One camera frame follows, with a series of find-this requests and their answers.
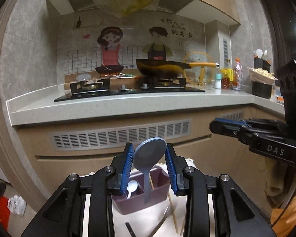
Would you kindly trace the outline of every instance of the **countertop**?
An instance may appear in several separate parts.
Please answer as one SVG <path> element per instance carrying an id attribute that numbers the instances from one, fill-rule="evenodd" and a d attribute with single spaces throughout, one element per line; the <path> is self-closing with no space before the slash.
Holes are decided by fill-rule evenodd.
<path id="1" fill-rule="evenodd" d="M 157 111 L 256 104 L 284 115 L 284 105 L 246 92 L 205 89 L 206 92 L 125 94 L 54 102 L 64 85 L 55 85 L 6 102 L 11 126 L 98 118 Z"/>

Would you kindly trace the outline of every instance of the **pan handle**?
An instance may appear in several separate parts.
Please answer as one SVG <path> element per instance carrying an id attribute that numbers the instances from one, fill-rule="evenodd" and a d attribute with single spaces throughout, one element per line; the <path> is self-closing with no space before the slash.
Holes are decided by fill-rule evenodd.
<path id="1" fill-rule="evenodd" d="M 191 62 L 188 64 L 191 68 L 193 67 L 219 67 L 218 63 L 214 63 L 214 62 Z"/>

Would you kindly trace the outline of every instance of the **plastic bottle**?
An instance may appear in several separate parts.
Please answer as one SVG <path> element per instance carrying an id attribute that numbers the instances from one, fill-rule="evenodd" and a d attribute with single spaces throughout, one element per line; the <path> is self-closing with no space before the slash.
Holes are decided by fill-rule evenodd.
<path id="1" fill-rule="evenodd" d="M 233 83 L 232 89 L 236 91 L 241 91 L 242 84 L 242 66 L 240 64 L 240 59 L 236 58 L 236 63 L 234 64 L 234 74 L 233 74 Z"/>
<path id="2" fill-rule="evenodd" d="M 222 74 L 220 74 L 220 73 L 216 74 L 215 88 L 216 89 L 222 88 Z"/>

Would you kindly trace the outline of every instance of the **cartoon apron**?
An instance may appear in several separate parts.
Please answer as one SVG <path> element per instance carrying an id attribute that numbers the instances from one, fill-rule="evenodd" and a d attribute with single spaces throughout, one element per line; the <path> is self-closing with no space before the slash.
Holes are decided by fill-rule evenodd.
<path id="1" fill-rule="evenodd" d="M 163 51 L 157 51 L 153 49 L 155 43 L 153 43 L 148 51 L 148 59 L 151 60 L 165 60 L 167 58 L 166 47 L 163 45 Z"/>

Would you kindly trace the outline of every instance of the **spoon head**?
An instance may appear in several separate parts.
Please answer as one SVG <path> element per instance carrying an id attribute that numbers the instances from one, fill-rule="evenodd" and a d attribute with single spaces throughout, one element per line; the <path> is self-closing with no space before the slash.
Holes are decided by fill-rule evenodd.
<path id="1" fill-rule="evenodd" d="M 149 171 L 163 157 L 167 148 L 164 139 L 155 137 L 142 142 L 135 149 L 133 164 L 139 171 Z"/>
<path id="2" fill-rule="evenodd" d="M 130 192 L 136 191 L 138 188 L 138 183 L 136 180 L 131 180 L 128 182 L 127 190 Z"/>

